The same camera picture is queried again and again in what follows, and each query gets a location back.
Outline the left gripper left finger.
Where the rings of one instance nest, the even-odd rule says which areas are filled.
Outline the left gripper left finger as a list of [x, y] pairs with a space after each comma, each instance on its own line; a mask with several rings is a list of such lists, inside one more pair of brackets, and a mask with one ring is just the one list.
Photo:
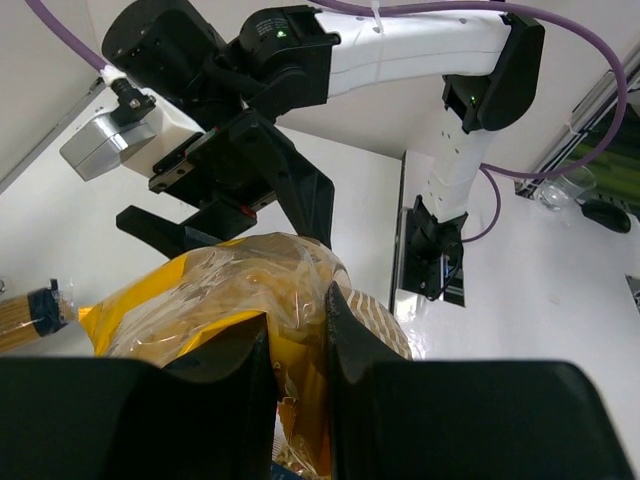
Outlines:
[[5, 479], [266, 479], [277, 387], [264, 316], [164, 367], [5, 358]]

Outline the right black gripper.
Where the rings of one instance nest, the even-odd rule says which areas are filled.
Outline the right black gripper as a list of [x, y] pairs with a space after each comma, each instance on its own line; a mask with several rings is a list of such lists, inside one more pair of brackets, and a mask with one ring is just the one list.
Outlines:
[[[181, 146], [153, 167], [149, 189], [197, 209], [187, 225], [254, 225], [277, 201], [295, 232], [331, 249], [334, 184], [274, 124], [251, 109]], [[168, 259], [220, 240], [136, 206], [116, 226]]]

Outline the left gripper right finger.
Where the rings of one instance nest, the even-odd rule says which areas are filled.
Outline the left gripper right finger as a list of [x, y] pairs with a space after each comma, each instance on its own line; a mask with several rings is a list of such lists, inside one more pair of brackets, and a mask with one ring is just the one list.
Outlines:
[[411, 361], [326, 295], [335, 479], [630, 479], [590, 379], [547, 360]]

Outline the yellow macaroni bag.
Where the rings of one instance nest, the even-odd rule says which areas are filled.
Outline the yellow macaroni bag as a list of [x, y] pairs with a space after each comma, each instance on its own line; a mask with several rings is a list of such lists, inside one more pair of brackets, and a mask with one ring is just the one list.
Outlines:
[[406, 335], [375, 298], [354, 289], [320, 242], [285, 233], [250, 236], [185, 253], [96, 304], [80, 319], [97, 356], [165, 366], [225, 328], [266, 316], [288, 448], [330, 475], [325, 297], [336, 283], [355, 318], [411, 358]]

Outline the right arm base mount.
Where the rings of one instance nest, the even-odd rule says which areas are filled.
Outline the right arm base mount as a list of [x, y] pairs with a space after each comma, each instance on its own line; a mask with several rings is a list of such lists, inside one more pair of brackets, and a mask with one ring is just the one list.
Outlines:
[[468, 214], [462, 213], [441, 222], [427, 205], [432, 194], [427, 184], [433, 163], [431, 157], [407, 151], [401, 163], [390, 294], [392, 311], [399, 306], [401, 292], [428, 301], [440, 300], [462, 279], [462, 230], [468, 219]]

